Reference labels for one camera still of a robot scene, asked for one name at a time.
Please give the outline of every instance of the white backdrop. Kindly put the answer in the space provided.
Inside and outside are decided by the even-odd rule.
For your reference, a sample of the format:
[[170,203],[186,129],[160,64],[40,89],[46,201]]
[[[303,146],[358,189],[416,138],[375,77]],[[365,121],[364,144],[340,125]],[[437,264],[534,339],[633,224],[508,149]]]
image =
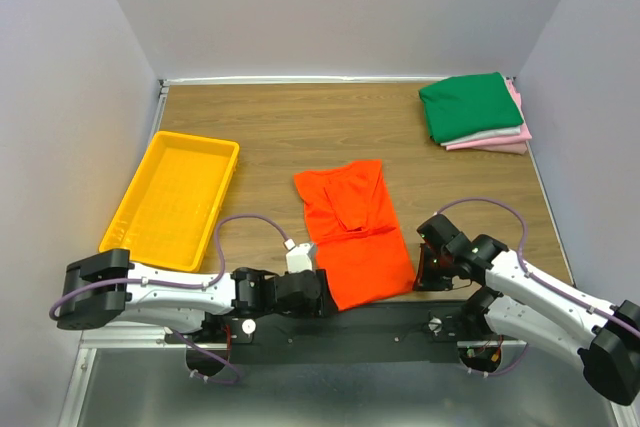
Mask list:
[[640,0],[562,0],[517,79],[578,286],[640,303]]
[[515,75],[559,0],[118,0],[156,74]]
[[157,81],[116,0],[0,0],[0,425],[57,425],[79,335],[47,317],[141,157]]

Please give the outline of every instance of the wooden table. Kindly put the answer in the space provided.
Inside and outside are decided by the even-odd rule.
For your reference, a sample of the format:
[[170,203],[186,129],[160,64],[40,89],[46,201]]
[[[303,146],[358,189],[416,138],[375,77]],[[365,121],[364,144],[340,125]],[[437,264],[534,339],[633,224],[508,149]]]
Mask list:
[[[415,229],[443,204],[486,196],[519,210],[530,228],[525,256],[570,282],[570,275],[528,155],[446,152],[429,139],[418,89],[424,84],[276,84],[171,86],[162,130],[234,140],[237,171],[220,218],[258,212],[272,217],[297,242],[308,240],[293,175],[339,167],[356,159],[382,159],[384,177],[414,266]],[[486,203],[448,212],[469,237],[486,233],[515,248],[521,229],[510,213]],[[259,220],[225,226],[227,267],[283,273],[278,233]],[[203,272],[216,271],[213,242]],[[466,298],[472,288],[411,293],[405,298]]]

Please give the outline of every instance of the yellow plastic bin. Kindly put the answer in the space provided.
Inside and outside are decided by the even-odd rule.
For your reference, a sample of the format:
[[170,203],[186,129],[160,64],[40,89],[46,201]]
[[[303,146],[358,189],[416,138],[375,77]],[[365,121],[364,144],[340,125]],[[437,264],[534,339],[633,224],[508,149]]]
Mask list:
[[236,142],[174,132],[153,137],[102,242],[131,259],[197,272],[238,162]]

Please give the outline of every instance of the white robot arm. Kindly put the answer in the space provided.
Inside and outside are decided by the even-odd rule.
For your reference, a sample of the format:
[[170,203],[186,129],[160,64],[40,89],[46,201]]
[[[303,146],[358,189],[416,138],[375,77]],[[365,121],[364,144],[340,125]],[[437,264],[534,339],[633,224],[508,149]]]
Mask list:
[[[606,398],[633,401],[640,391],[638,306],[591,297],[528,263],[523,269],[517,252],[486,235],[470,241],[442,214],[418,232],[425,243],[414,290],[446,290],[442,285],[454,276],[482,285],[461,305],[465,335],[524,340],[581,369]],[[314,269],[315,246],[289,248],[283,276],[248,268],[222,275],[169,272],[130,263],[128,251],[115,249],[69,265],[64,295],[50,316],[66,330],[117,320],[194,334],[228,315],[281,314],[313,323],[336,314],[326,274]],[[423,304],[427,312],[430,302]]]

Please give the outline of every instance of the orange t-shirt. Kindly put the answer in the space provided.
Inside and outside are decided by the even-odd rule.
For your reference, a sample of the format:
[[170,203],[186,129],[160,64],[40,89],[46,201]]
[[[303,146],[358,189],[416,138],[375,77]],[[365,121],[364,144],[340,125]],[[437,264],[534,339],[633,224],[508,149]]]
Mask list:
[[409,292],[415,272],[380,160],[294,176],[318,267],[340,310]]

